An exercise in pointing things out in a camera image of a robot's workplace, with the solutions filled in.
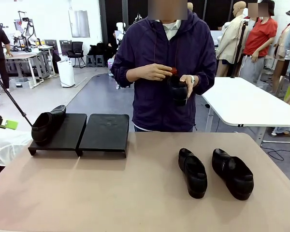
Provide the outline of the person's right hand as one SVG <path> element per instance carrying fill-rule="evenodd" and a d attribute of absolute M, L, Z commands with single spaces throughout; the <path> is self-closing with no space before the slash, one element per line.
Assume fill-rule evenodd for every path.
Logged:
<path fill-rule="evenodd" d="M 151 81 L 162 81 L 168 76 L 172 76 L 172 68 L 162 64 L 149 64 L 129 70 L 127 78 L 136 81 L 138 79 L 146 79 Z"/>

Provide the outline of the person's left hand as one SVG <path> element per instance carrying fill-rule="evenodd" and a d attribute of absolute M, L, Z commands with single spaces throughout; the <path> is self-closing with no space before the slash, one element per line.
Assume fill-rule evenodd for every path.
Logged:
<path fill-rule="evenodd" d="M 197 76 L 194 75 L 182 75 L 180 81 L 186 83 L 188 88 L 187 98 L 189 98 L 192 94 L 193 88 L 195 86 L 195 81 L 198 80 Z"/>

